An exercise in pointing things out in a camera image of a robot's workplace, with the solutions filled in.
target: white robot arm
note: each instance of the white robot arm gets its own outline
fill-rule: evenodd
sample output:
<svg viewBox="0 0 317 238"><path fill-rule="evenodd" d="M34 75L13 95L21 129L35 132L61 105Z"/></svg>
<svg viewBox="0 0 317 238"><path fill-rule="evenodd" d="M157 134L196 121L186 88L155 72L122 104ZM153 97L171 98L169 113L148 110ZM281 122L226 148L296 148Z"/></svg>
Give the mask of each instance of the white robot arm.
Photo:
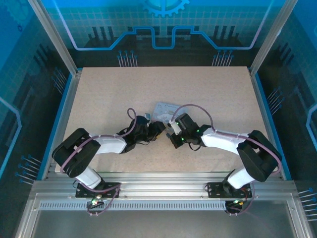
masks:
<svg viewBox="0 0 317 238"><path fill-rule="evenodd" d="M257 130L249 134L236 134L216 130L210 125L199 127L187 114L180 115L170 124L174 133L167 136L175 148L191 143L220 148L240 156L244 166L232 171L223 181L224 190L228 193L255 180L265 181L279 164L276 158L281 160L279 152Z"/></svg>

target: glass panel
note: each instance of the glass panel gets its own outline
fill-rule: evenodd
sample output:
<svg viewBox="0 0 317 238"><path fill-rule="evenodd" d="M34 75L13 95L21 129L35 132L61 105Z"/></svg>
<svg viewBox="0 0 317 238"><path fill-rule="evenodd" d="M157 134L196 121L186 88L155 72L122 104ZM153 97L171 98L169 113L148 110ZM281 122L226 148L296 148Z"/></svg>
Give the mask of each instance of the glass panel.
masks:
<svg viewBox="0 0 317 238"><path fill-rule="evenodd" d="M43 2L78 67L135 66L124 60L135 56L138 66L250 66L284 4L284 0Z"/></svg>
<svg viewBox="0 0 317 238"><path fill-rule="evenodd" d="M91 222L85 211L41 211L32 237L104 237L105 232L107 238L297 237L287 204L279 202L254 202L237 219L224 211L108 211Z"/></svg>
<svg viewBox="0 0 317 238"><path fill-rule="evenodd" d="M0 237L13 237L69 72L28 2L1 4Z"/></svg>
<svg viewBox="0 0 317 238"><path fill-rule="evenodd" d="M317 3L299 0L259 70L293 179L314 180L317 158Z"/></svg>

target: wooden work surface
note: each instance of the wooden work surface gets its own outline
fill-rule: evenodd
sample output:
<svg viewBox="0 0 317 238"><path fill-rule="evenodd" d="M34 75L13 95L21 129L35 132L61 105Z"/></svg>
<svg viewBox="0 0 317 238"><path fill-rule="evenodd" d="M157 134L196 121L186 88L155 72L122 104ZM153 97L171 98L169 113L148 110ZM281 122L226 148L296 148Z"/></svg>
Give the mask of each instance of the wooden work surface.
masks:
<svg viewBox="0 0 317 238"><path fill-rule="evenodd" d="M266 135L246 67L98 67L83 69L65 138L79 127L115 134L131 122L127 108L152 114L157 102L198 104L210 112L216 129ZM188 114L198 125L210 124L199 109L189 108ZM96 155L90 163L97 172L215 172L240 165L239 156L217 148L175 149L165 132L148 146Z"/></svg>

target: wire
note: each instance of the wire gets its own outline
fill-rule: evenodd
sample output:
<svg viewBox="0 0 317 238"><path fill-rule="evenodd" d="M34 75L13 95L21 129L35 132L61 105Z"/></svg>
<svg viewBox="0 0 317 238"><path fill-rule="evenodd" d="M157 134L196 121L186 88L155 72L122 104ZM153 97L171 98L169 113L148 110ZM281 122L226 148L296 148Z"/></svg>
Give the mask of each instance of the wire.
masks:
<svg viewBox="0 0 317 238"><path fill-rule="evenodd" d="M92 209L92 208L91 208L90 205L89 205L88 208L87 208L88 214L91 215L91 216L98 216L98 215L104 213L106 210L108 210L108 208L111 206L111 204L112 204L114 198L118 195L119 190L120 190L120 186L121 186L121 185L119 184L119 186L114 186L114 187L111 188L111 190L116 188L115 194L114 194L114 196L112 197L111 201L108 203L108 205L107 205L102 211L96 212L96 213L94 214L94 213L92 213L92 212L90 211L90 209Z"/></svg>
<svg viewBox="0 0 317 238"><path fill-rule="evenodd" d="M257 146L261 147L261 148L264 149L265 151L267 151L267 152L277 161L277 164L278 164L278 169L277 169L277 171L273 172L272 175L276 175L276 174L278 174L278 173L281 172L281 170L282 170L282 163L281 163L279 157L278 157L277 155L275 155L270 149L268 149L266 146L262 145L261 143L257 142L256 140L253 140L253 139L248 138L248 137L246 137L246 136L237 135L237 134L233 134L233 133L229 133L229 132L224 132L224 131L218 131L218 130L216 130L216 129L214 128L214 126L213 126L213 120L212 120L211 115L209 114L209 112L207 112L206 109L204 109L204 108L201 107L201 106L198 106L198 105L196 105L196 104L184 104L184 105L180 106L178 109L176 109L176 111L174 112L174 114L173 114L173 116L172 116L171 121L174 120L174 118L175 118L177 112L178 112L181 108L187 107L187 106L193 106L193 107L196 107L196 108L199 108L199 109L203 110L203 111L207 114L207 116L209 117L209 119L210 119L211 129L212 129L216 134L224 135L224 136L229 136L229 137L232 137L232 138L245 139L245 140L248 140L248 141L250 141L250 142L256 144Z"/></svg>
<svg viewBox="0 0 317 238"><path fill-rule="evenodd" d="M73 182L73 188L77 188L77 187L74 186L76 182L77 182L77 180L74 180L74 182Z"/></svg>
<svg viewBox="0 0 317 238"><path fill-rule="evenodd" d="M143 144L143 143L141 143L141 142L137 142L137 144L140 144L140 145L148 145L149 142L148 142L147 144Z"/></svg>
<svg viewBox="0 0 317 238"><path fill-rule="evenodd" d="M207 110L206 110L205 108L203 108L203 107L201 107L201 106L198 106L198 105L196 105L196 104L184 104L184 105L180 106L180 107L179 107L178 109L176 109L176 111L174 112L171 121L174 120L176 114L178 113L178 111L179 111L181 108L188 107L188 106L196 107L196 108L199 108L199 109L203 110L203 111L207 114L207 116L209 117L209 119L210 119L211 129L212 129L214 132L216 131L216 129L215 129L214 126L213 126L213 120L212 120L212 117L211 117L211 115L209 114L209 112L207 112Z"/></svg>
<svg viewBox="0 0 317 238"><path fill-rule="evenodd" d="M134 114L134 119L130 116L130 113L129 113L130 111L133 112L133 114ZM136 114L136 112L135 112L135 110L134 110L133 108L128 108L127 114L128 114L128 116L129 116L131 119L134 120L134 123L133 123L132 127L130 128L130 130L129 130L128 132L126 132L126 133L124 133L124 134L122 134L122 135L107 135L107 134L106 134L106 135L96 135L96 136L90 137L89 139L87 139L87 140L85 140L83 143L81 143L81 144L73 151L73 153L71 153L71 155L65 160L65 162L64 162L64 163L62 164L62 166L60 167L60 172L61 172L61 173L65 173L65 172L64 172L65 166L66 166L66 165L69 163L69 161L77 154L77 152L78 152L81 148L83 148L88 142L90 142L90 141L92 141L92 140L94 140L94 139L96 139L96 138L103 138L103 137L120 138L120 137L125 137L126 135L130 134L130 133L133 131L133 129L134 129L136 123L137 123L137 120L136 120L137 114ZM99 193L108 192L108 191L114 189L115 187L117 187L117 186L114 186L114 187L111 187L111 188L108 188L108 189L105 189L105 190L95 190L95 189L89 188L88 186L86 186L84 183L82 183L82 182L80 182L80 181L79 181L79 183L80 183L81 185L83 185L83 187L86 188L87 190L90 190L91 192L99 192Z"/></svg>
<svg viewBox="0 0 317 238"><path fill-rule="evenodd" d="M255 189L254 189L254 184L251 183L251 186L252 186L252 189L253 189L253 196L252 196L252 198L251 198L251 201L250 201L249 205L248 205L244 210L239 209L240 212L239 212L237 215L242 215L243 213L246 213L246 212L250 209L250 207L251 207L251 205L252 205L252 203L253 203L253 201L254 201L254 198L255 198L255 196L256 196L256 194L255 194Z"/></svg>
<svg viewBox="0 0 317 238"><path fill-rule="evenodd" d="M192 146L191 146L191 143L188 143L188 145L189 145L189 148L191 150L193 150L193 151L198 151L201 148L201 146L199 146L197 149L193 149Z"/></svg>

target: enclosure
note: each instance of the enclosure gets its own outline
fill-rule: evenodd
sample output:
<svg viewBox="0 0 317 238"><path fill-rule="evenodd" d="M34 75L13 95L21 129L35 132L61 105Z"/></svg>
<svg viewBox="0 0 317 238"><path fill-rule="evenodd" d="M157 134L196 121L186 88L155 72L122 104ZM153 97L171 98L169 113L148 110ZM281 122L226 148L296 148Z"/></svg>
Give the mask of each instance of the enclosure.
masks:
<svg viewBox="0 0 317 238"><path fill-rule="evenodd" d="M317 189L316 2L0 4L0 237L244 237L245 228L253 237L316 235L316 199L300 193ZM91 199L75 197L53 150L80 127L117 133L131 122L129 107L153 114L158 102L198 104L217 129L269 138L283 170L254 183L249 214L229 217L226 199L204 190L242 165L235 154L175 150L162 135L92 160L122 187L108 212L89 217Z"/></svg>

